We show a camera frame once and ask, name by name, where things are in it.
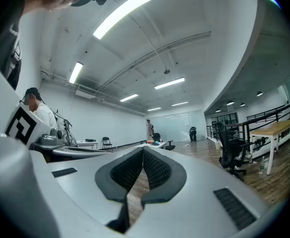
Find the glass wall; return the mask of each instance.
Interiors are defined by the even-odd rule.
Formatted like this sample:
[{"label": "glass wall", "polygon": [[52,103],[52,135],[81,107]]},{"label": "glass wall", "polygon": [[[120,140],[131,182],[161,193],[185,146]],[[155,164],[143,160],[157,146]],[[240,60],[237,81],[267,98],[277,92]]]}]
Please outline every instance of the glass wall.
[{"label": "glass wall", "polygon": [[237,113],[232,113],[224,116],[212,117],[211,118],[212,125],[216,122],[221,122],[223,124],[234,124],[238,123]]},{"label": "glass wall", "polygon": [[159,133],[164,141],[190,141],[192,126],[196,127],[197,140],[206,138],[205,118],[200,110],[149,119],[155,133]]}]

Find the black railing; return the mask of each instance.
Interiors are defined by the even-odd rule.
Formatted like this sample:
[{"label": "black railing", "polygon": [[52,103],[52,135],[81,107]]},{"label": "black railing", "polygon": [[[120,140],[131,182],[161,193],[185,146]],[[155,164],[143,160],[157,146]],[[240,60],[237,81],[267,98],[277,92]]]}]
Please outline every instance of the black railing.
[{"label": "black railing", "polygon": [[[249,119],[246,122],[241,122],[241,123],[235,123],[234,124],[234,127],[235,126],[239,127],[239,130],[226,129],[226,131],[227,131],[228,134],[230,134],[231,137],[240,138],[243,141],[249,142],[250,141],[249,133],[251,131],[259,129],[261,127],[264,127],[264,126],[266,126],[266,125],[268,125],[270,123],[273,123],[275,121],[279,121],[281,118],[289,115],[290,111],[288,113],[282,115],[282,112],[284,110],[289,109],[289,108],[290,108],[290,104],[285,105],[285,106],[281,106],[281,107],[278,107],[278,108],[275,108],[275,109],[272,109],[272,110],[268,110],[268,111],[265,111],[265,112],[262,112],[262,113],[259,113],[259,114],[253,115],[253,116],[248,116],[247,119],[249,119],[251,117],[254,117],[254,118],[253,119]],[[258,126],[256,128],[249,129],[249,125],[250,124],[257,123],[257,122],[260,122],[260,121],[262,121],[262,122],[265,121],[266,123],[263,124],[263,125],[260,125],[260,126]],[[217,130],[215,129],[214,126],[206,126],[206,127],[207,127],[207,136],[208,137],[220,140],[218,132],[217,132]],[[224,127],[225,128],[232,127],[232,124],[224,124]],[[290,128],[288,130],[284,131],[281,134],[280,138],[285,137],[289,133],[290,133]],[[259,146],[253,148],[253,150],[259,149],[263,145],[269,144],[269,143],[265,144],[265,138],[262,138],[261,140],[258,140],[256,143],[259,144]]]},{"label": "black railing", "polygon": [[256,118],[260,118],[260,117],[263,117],[265,115],[268,115],[268,114],[271,114],[271,113],[275,113],[276,111],[278,111],[278,109],[281,109],[283,106],[280,106],[280,107],[277,107],[277,108],[274,108],[274,109],[270,109],[270,110],[267,110],[265,112],[261,112],[261,113],[258,113],[258,114],[255,114],[255,115],[252,115],[252,116],[247,116],[247,121],[250,121],[250,120],[253,120],[253,119],[256,119]]}]

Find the wooden table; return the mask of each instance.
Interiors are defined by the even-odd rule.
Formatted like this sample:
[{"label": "wooden table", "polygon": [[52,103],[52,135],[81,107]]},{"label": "wooden table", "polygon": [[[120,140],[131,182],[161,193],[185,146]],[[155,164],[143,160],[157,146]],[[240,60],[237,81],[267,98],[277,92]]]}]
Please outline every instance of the wooden table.
[{"label": "wooden table", "polygon": [[[272,125],[270,125],[268,128],[257,129],[257,130],[251,131],[249,133],[250,142],[253,142],[254,136],[268,137],[271,140],[271,142],[270,142],[270,156],[269,156],[269,163],[268,163],[268,169],[267,169],[268,175],[270,174],[272,164],[273,164],[275,138],[277,139],[276,140],[276,142],[277,142],[276,149],[278,150],[279,135],[288,128],[290,128],[290,120],[277,121],[277,122],[273,123]],[[250,146],[250,153],[253,154],[253,144]]]},{"label": "wooden table", "polygon": [[159,145],[151,145],[151,144],[146,143],[146,144],[133,146],[133,148],[144,147],[144,146],[149,146],[149,147],[154,147],[154,148],[163,148],[165,145],[166,145],[166,142],[160,142]]}]

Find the wall-mounted unit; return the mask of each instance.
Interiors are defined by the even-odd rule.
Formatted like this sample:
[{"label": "wall-mounted unit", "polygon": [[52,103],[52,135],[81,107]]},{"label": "wall-mounted unit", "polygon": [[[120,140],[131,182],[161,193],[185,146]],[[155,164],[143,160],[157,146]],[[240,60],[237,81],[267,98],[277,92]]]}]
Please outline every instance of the wall-mounted unit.
[{"label": "wall-mounted unit", "polygon": [[89,88],[79,86],[79,88],[75,91],[75,95],[81,96],[86,99],[94,99],[95,92]]}]

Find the water bottle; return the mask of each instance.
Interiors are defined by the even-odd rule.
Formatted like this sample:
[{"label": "water bottle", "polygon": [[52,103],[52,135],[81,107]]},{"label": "water bottle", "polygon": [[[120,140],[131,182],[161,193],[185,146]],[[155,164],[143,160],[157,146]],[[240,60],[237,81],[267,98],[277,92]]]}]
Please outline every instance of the water bottle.
[{"label": "water bottle", "polygon": [[259,167],[259,174],[262,174],[264,172],[264,167],[265,167],[265,157],[263,156]]}]

